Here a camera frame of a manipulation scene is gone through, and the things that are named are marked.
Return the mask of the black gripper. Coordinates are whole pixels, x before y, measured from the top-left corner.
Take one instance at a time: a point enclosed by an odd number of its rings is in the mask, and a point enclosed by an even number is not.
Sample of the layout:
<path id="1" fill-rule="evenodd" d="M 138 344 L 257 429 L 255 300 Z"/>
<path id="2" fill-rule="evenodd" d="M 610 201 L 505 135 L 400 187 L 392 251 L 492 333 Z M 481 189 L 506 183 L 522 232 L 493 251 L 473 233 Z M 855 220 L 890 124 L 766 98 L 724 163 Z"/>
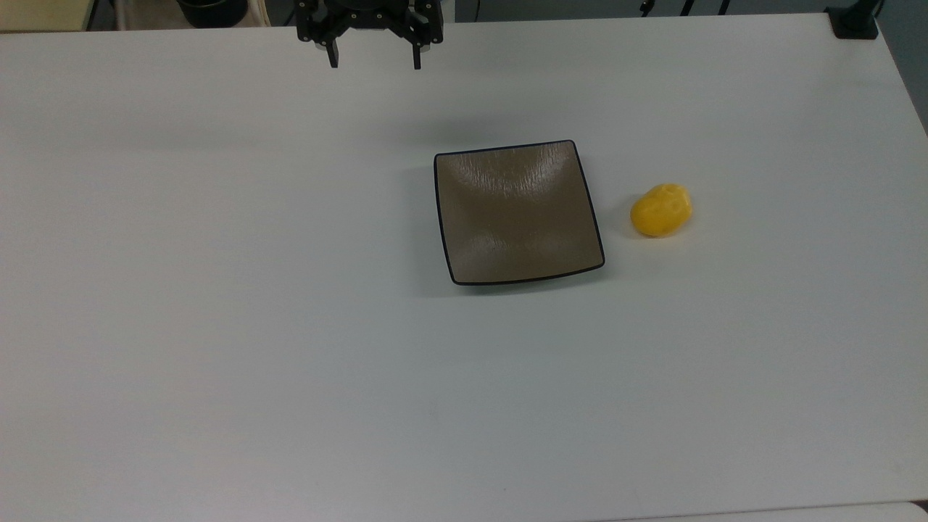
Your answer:
<path id="1" fill-rule="evenodd" d="M 339 68 L 337 39 L 348 30 L 387 30 L 407 41 L 414 70 L 424 46 L 444 42 L 439 1 L 296 1 L 295 27 L 299 40 L 327 49 L 331 68 Z"/>

